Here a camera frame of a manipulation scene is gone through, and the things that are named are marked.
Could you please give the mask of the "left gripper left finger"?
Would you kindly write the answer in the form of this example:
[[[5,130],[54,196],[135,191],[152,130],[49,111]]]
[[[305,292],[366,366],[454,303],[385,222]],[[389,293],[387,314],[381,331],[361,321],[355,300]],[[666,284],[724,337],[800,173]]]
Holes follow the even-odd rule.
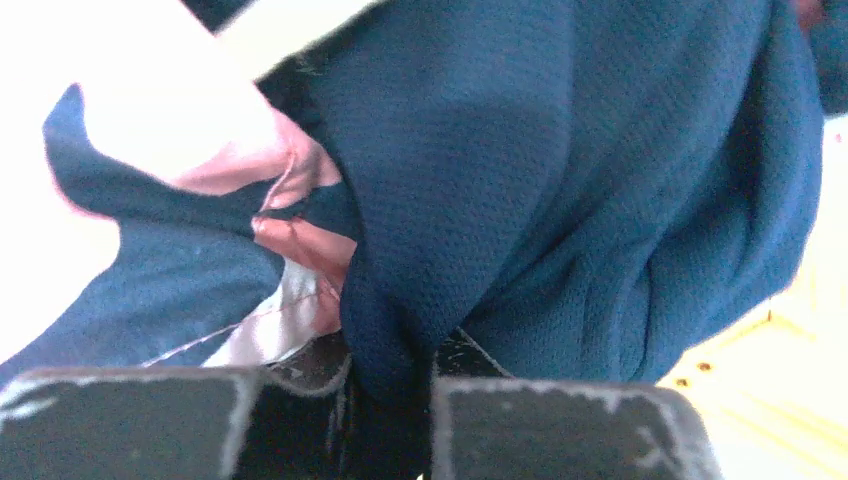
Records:
[[[250,369],[29,372],[1,392],[1,476],[230,479],[261,386]]]

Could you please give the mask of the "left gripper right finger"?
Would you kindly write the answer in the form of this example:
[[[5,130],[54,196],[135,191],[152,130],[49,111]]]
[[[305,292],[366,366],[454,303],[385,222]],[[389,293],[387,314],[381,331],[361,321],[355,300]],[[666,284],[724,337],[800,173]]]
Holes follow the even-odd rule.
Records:
[[[433,479],[720,479],[703,421],[635,384],[440,377]]]

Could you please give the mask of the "pink patterned shorts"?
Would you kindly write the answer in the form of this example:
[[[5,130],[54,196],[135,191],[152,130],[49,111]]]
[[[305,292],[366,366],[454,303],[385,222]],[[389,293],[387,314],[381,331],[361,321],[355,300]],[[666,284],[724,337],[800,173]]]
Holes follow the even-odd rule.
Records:
[[[367,1],[1,5],[1,378],[248,366],[338,332],[325,149],[256,88]]]

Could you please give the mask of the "navy blue shorts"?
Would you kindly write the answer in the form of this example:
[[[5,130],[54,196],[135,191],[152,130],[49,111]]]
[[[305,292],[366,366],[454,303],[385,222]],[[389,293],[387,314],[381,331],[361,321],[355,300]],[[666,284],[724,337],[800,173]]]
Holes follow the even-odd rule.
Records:
[[[338,161],[338,332],[250,477],[431,478],[433,385],[650,386],[794,274],[843,1],[385,1],[259,81]]]

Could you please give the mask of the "wooden clothes rack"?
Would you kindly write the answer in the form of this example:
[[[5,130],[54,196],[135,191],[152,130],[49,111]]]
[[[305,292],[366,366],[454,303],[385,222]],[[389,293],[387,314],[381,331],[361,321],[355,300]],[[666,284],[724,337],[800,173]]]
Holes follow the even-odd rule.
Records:
[[[663,385],[728,479],[847,475],[847,121],[824,127],[818,217],[792,284],[687,351]]]

